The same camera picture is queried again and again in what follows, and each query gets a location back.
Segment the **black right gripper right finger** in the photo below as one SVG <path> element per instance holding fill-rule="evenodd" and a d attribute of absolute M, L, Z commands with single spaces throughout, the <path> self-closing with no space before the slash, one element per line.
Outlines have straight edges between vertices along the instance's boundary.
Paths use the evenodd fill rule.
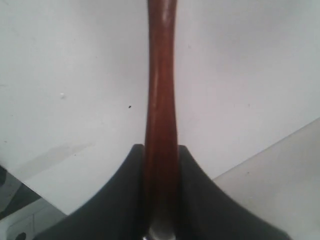
<path fill-rule="evenodd" d="M 290 236 L 220 189 L 179 146 L 179 240 L 288 240 Z"/>

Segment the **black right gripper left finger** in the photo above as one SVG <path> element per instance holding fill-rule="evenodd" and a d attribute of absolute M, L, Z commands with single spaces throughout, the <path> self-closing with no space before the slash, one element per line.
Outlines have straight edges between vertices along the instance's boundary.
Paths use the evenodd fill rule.
<path fill-rule="evenodd" d="M 120 168 L 88 202 L 37 240 L 141 240 L 146 231 L 143 208 L 144 146 L 132 146 Z"/>

